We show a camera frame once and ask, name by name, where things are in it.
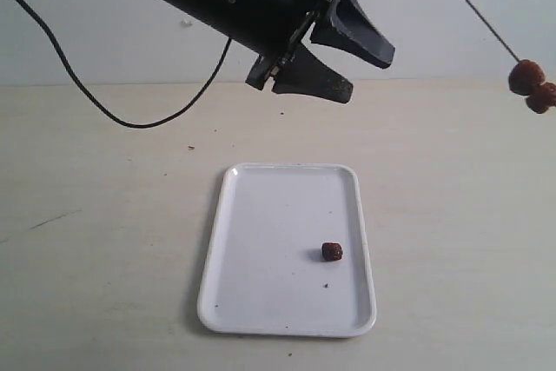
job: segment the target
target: tray rim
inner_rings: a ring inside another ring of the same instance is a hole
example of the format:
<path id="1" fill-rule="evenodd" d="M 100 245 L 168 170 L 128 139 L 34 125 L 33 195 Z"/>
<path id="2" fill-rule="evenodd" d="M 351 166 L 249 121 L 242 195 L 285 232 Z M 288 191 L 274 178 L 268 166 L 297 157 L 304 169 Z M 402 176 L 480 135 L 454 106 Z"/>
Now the tray rim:
<path id="1" fill-rule="evenodd" d="M 354 190 L 356 194 L 356 203 L 357 203 L 357 215 L 360 219 L 360 239 L 363 245 L 363 258 L 365 262 L 365 275 L 367 277 L 367 286 L 369 289 L 368 295 L 371 304 L 371 314 L 367 318 L 367 320 L 357 328 L 349 329 L 349 330 L 318 330 L 316 329 L 314 332 L 307 331 L 307 332 L 297 332 L 294 329 L 291 331 L 281 331 L 275 332 L 273 330 L 265 330 L 264 328 L 260 329 L 247 329 L 247 328 L 230 328 L 221 326 L 217 323 L 212 322 L 209 317 L 204 313 L 204 307 L 206 303 L 204 303 L 204 297 L 206 294 L 206 289 L 208 286 L 208 271 L 209 267 L 213 258 L 213 250 L 215 243 L 218 240 L 218 230 L 220 227 L 220 222 L 222 222 L 222 208 L 224 206 L 224 202 L 228 197 L 228 188 L 229 184 L 232 182 L 234 177 L 236 176 L 235 172 L 238 172 L 241 169 L 245 169 L 248 167 L 257 167 L 257 168 L 269 168 L 269 169 L 295 169 L 295 168 L 322 168 L 322 169 L 341 169 L 346 171 L 354 181 Z M 276 336 L 305 336 L 305 337 L 326 337 L 326 338 L 352 338 L 355 336 L 361 336 L 366 334 L 376 323 L 377 311 L 376 311 L 376 294 L 374 292 L 374 281 L 373 281 L 373 273 L 371 269 L 371 260 L 370 254 L 368 250 L 368 243 L 367 243 L 367 230 L 365 225 L 365 217 L 363 215 L 363 207 L 361 203 L 361 189 L 359 185 L 359 179 L 355 171 L 349 168 L 347 165 L 343 164 L 335 164 L 335 163 L 271 163 L 271 162 L 239 162 L 237 164 L 232 165 L 229 167 L 223 177 L 222 186 L 220 189 L 220 193 L 218 195 L 218 203 L 216 204 L 216 211 L 215 211 L 215 218 L 213 221 L 213 226 L 210 232 L 210 240 L 208 243 L 208 250 L 207 256 L 205 259 L 203 271 L 202 271 L 202 278 L 201 278 L 201 285 L 199 287 L 199 294 L 197 297 L 197 316 L 201 323 L 216 333 L 225 333 L 225 334 L 239 334 L 239 335 L 276 335 Z"/>

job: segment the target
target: black cable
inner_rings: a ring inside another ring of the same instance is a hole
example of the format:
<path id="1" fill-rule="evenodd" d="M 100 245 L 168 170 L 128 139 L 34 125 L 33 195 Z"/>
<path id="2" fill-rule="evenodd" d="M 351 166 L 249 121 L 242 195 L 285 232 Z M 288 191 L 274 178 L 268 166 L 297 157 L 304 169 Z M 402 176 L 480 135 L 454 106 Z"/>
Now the black cable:
<path id="1" fill-rule="evenodd" d="M 106 109 L 103 106 L 102 103 L 100 103 L 98 100 L 96 100 L 96 98 L 91 94 L 91 92 L 83 85 L 83 83 L 81 83 L 81 80 L 79 80 L 79 77 L 77 77 L 76 73 L 71 68 L 70 62 L 68 61 L 68 58 L 66 58 L 65 54 L 63 53 L 62 47 L 58 43 L 58 40 L 56 39 L 52 30 L 46 24 L 46 22 L 44 22 L 44 20 L 24 0 L 15 0 L 15 1 L 43 29 L 44 33 L 46 34 L 46 36 L 49 38 L 50 42 L 52 43 L 52 46 L 56 50 L 56 53 L 60 57 L 60 60 L 62 61 L 63 67 L 66 69 L 66 71 L 69 74 L 69 77 L 71 77 L 71 80 L 73 80 L 73 83 L 76 84 L 76 86 L 79 88 L 79 90 L 81 90 L 83 92 L 83 94 L 86 95 L 86 97 L 89 98 L 89 100 L 91 102 L 93 102 L 93 104 L 95 106 L 97 106 L 97 108 L 104 115 L 109 117 L 112 121 L 114 121 L 114 122 L 116 122 L 116 123 L 118 123 L 122 126 L 125 126 L 126 128 L 132 128 L 132 129 L 155 128 L 157 126 L 163 125 L 164 123 L 168 123 L 170 121 L 173 121 L 178 116 L 181 116 L 185 112 L 187 112 L 197 102 L 197 100 L 199 100 L 201 98 L 202 94 L 207 90 L 207 88 L 210 86 L 210 84 L 215 80 L 216 75 L 218 74 L 218 72 L 220 71 L 220 68 L 224 64 L 224 60 L 226 59 L 226 55 L 228 54 L 229 46 L 232 43 L 232 38 L 228 38 L 228 41 L 226 42 L 226 45 L 224 46 L 224 51 L 222 52 L 222 55 L 220 56 L 220 60 L 218 60 L 218 64 L 216 65 L 215 70 L 212 72 L 212 74 L 208 78 L 207 82 L 201 87 L 201 90 L 199 90 L 199 92 L 195 95 L 195 97 L 193 97 L 193 99 L 191 99 L 191 102 L 189 102 L 183 109 L 180 109 L 175 114 L 167 116 L 167 117 L 165 117 L 165 118 L 163 118 L 163 119 L 161 119 L 160 121 L 157 121 L 157 122 L 145 123 L 145 124 L 129 123 L 129 122 L 126 122 L 126 121 L 120 119 L 118 116 L 114 115 L 112 112 L 110 112 L 108 109 Z"/>

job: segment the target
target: wooden stick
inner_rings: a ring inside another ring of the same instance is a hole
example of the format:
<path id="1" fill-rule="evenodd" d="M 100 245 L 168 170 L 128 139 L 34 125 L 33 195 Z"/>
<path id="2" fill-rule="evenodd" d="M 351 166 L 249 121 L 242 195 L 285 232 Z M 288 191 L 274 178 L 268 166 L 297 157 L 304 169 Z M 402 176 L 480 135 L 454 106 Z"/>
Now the wooden stick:
<path id="1" fill-rule="evenodd" d="M 500 41 L 500 43 L 502 45 L 504 45 L 504 48 L 506 48 L 507 52 L 510 53 L 510 55 L 515 59 L 515 61 L 519 62 L 520 58 L 517 56 L 517 54 L 515 52 L 512 51 L 512 49 L 510 48 L 510 46 L 506 43 L 506 41 L 504 41 L 502 39 L 502 37 L 498 34 L 498 32 L 496 32 L 496 29 L 493 28 L 493 26 L 485 19 L 485 17 L 482 15 L 482 13 L 479 12 L 479 10 L 477 9 L 477 7 L 470 1 L 470 0 L 465 0 L 466 3 L 469 5 L 469 7 L 471 9 L 473 9 L 473 11 L 475 12 L 475 14 L 477 15 L 477 17 L 479 17 L 479 19 L 481 21 L 483 21 L 483 23 L 487 26 L 488 29 L 490 29 L 490 31 L 493 33 L 494 36 L 496 36 L 496 39 L 498 39 Z"/>

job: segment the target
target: white tray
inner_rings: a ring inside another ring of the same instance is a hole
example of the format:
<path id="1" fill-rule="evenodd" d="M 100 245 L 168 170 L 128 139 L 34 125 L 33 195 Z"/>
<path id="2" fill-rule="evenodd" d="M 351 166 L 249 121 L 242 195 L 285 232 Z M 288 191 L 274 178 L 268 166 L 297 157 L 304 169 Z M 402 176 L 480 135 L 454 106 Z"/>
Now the white tray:
<path id="1" fill-rule="evenodd" d="M 323 242 L 342 260 L 324 262 Z M 197 312 L 216 332 L 352 337 L 376 318 L 355 173 L 341 165 L 228 170 Z"/>

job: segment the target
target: white table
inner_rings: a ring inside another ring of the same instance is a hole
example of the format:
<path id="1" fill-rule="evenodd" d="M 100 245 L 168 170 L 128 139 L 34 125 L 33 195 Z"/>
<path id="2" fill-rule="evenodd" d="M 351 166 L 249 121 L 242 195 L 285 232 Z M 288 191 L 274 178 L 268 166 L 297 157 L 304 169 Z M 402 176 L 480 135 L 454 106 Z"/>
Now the white table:
<path id="1" fill-rule="evenodd" d="M 93 90 L 147 122 L 197 88 Z M 555 116 L 503 83 L 359 83 L 347 106 L 218 84 L 177 122 L 132 131 L 74 87 L 1 88 L 0 369 L 552 371 Z M 379 303 L 369 334 L 202 327 L 216 194 L 236 162 L 358 173 Z"/>

